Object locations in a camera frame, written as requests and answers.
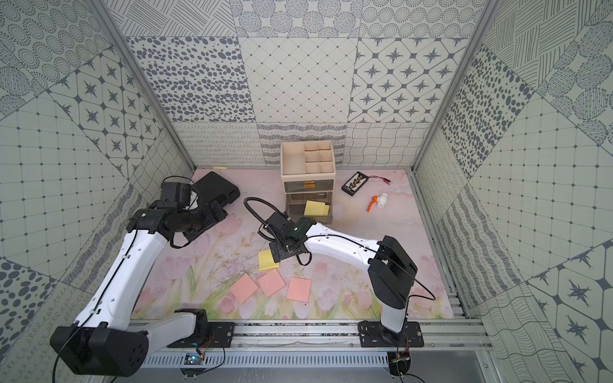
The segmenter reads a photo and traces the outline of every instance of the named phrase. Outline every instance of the storage organizer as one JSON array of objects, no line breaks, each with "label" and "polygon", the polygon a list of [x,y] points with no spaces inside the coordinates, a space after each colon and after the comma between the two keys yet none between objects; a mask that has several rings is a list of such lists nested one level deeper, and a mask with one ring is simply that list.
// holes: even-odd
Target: storage organizer
[{"label": "storage organizer", "polygon": [[286,194],[285,210],[293,220],[305,216],[308,200],[330,205],[327,216],[309,216],[332,223],[332,189],[337,168],[331,141],[284,142],[281,144],[281,182]]}]

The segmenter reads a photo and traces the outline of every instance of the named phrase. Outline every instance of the floral tablecloth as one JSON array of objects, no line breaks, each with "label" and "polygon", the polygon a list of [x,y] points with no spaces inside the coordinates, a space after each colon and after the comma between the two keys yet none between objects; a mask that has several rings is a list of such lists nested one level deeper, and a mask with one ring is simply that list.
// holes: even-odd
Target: floral tablecloth
[{"label": "floral tablecloth", "polygon": [[[198,180],[210,172],[197,170]],[[281,261],[278,269],[286,283],[290,277],[311,279],[307,304],[285,298],[287,286],[270,298],[259,289],[245,304],[230,292],[230,286],[243,273],[254,280],[265,272],[258,270],[257,253],[268,243],[257,234],[259,222],[243,205],[245,197],[260,197],[284,209],[284,194],[279,170],[214,170],[237,185],[241,196],[225,207],[228,217],[183,249],[167,245],[153,269],[134,307],[133,319],[160,319],[178,308],[204,308],[209,319],[379,319],[381,305],[375,298],[366,273],[322,254],[303,267],[295,258]],[[406,173],[402,170],[363,170],[392,180],[391,185],[372,178],[354,196],[340,186],[355,171],[338,170],[333,199],[332,229],[367,239],[396,238],[417,265],[417,278],[435,295],[436,301],[411,299],[410,318],[453,318],[453,312],[419,216]],[[386,192],[384,208],[366,208],[374,195]],[[253,203],[256,211],[268,218],[272,211]],[[177,244],[185,242],[177,236]],[[302,255],[303,262],[308,256]],[[415,283],[412,294],[427,295]]]}]

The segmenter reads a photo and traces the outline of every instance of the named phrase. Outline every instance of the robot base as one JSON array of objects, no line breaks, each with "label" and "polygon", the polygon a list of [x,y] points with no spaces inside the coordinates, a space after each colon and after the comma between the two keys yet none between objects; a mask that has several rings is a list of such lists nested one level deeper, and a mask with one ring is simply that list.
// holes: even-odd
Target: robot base
[{"label": "robot base", "polygon": [[388,330],[381,325],[381,322],[369,322],[363,320],[357,324],[360,333],[360,345],[362,347],[398,347],[404,350],[405,347],[423,347],[424,337],[417,322],[408,322],[402,327],[398,334]]}]

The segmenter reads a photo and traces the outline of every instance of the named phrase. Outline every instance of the sticky note pad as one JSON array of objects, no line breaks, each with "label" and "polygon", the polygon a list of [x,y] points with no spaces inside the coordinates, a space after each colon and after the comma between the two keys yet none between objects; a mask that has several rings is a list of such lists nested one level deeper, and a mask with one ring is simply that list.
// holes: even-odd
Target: sticky note pad
[{"label": "sticky note pad", "polygon": [[324,202],[306,201],[305,216],[325,216],[329,210],[330,206]]},{"label": "sticky note pad", "polygon": [[292,277],[287,288],[287,299],[308,302],[308,295],[311,292],[311,280]]},{"label": "sticky note pad", "polygon": [[285,282],[276,268],[260,277],[257,283],[260,284],[267,298],[285,287]]},{"label": "sticky note pad", "polygon": [[260,261],[260,271],[271,270],[273,268],[279,267],[281,264],[276,264],[272,259],[272,253],[270,250],[264,250],[257,254],[257,258]]},{"label": "sticky note pad", "polygon": [[233,284],[232,287],[230,287],[230,291],[242,304],[246,302],[249,298],[251,298],[253,293],[255,293],[258,288],[259,287],[257,286],[257,284],[253,281],[253,279],[251,279],[249,275],[243,274],[243,276],[240,277],[240,279],[236,281],[236,283]]}]

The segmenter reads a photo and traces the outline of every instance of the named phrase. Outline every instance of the patterned wallpaper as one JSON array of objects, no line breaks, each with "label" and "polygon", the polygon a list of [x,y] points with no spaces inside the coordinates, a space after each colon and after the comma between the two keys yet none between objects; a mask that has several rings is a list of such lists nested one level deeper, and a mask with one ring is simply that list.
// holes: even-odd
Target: patterned wallpaper
[{"label": "patterned wallpaper", "polygon": [[49,381],[48,339],[91,299],[131,212],[192,170],[84,1],[0,15],[0,382]]},{"label": "patterned wallpaper", "polygon": [[613,379],[613,6],[505,0],[417,171],[509,382]]},{"label": "patterned wallpaper", "polygon": [[[263,157],[264,166],[278,166],[281,141],[308,140],[323,125],[340,167],[412,163],[418,137],[398,141],[411,139],[406,150],[380,147],[373,159],[353,127],[376,124],[388,137],[398,124],[429,126],[486,4],[105,2],[197,165],[262,166]],[[215,151],[200,145],[206,137],[247,150]]]}]

